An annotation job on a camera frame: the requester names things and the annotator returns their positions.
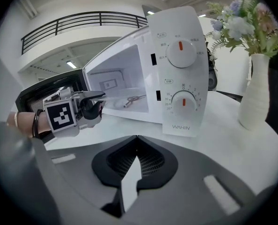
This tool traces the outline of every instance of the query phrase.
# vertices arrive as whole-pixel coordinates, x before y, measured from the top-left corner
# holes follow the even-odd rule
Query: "metal balcony railing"
[[[120,12],[85,12],[61,17],[28,33],[22,38],[22,55],[37,44],[58,35],[87,26],[125,26],[139,28],[147,25],[145,17]]]

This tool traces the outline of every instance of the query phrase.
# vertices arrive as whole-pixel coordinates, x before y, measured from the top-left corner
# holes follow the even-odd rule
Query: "white stripe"
[[[137,182],[141,179],[140,161],[136,157],[129,171],[121,181],[121,193],[125,212],[129,210],[138,197]]]
[[[58,164],[58,163],[67,162],[67,161],[70,161],[70,160],[73,160],[73,159],[75,159],[75,155],[74,154],[69,154],[69,155],[64,156],[64,157],[54,158],[54,159],[52,159],[52,161],[53,161],[54,164]]]
[[[206,176],[204,182],[227,215],[231,215],[240,209],[240,205],[221,186],[213,175]]]

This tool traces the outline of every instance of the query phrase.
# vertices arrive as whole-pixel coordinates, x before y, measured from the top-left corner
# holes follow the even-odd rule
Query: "white vase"
[[[254,130],[265,122],[269,110],[268,66],[269,57],[252,54],[253,74],[242,98],[239,122],[248,130]]]

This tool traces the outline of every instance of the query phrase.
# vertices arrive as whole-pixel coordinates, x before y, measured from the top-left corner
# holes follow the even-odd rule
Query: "microwave control panel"
[[[163,133],[195,137],[205,112],[209,64],[204,34],[192,7],[147,17],[159,71]]]

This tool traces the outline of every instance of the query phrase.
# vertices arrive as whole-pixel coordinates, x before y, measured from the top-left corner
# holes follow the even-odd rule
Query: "pink flower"
[[[274,16],[270,9],[263,3],[258,3],[256,6],[257,19],[263,31],[268,34],[272,33],[277,27],[274,22]]]

